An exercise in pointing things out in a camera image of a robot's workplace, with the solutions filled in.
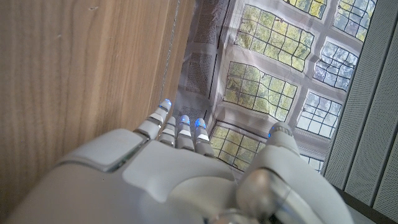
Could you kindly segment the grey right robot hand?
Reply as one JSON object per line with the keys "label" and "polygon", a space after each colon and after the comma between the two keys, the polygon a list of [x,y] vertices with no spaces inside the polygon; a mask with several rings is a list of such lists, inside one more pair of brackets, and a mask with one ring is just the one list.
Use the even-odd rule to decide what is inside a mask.
{"label": "grey right robot hand", "polygon": [[241,177],[216,158],[204,120],[191,131],[164,100],[133,131],[115,129],[63,156],[8,223],[352,223],[336,189],[275,123]]}

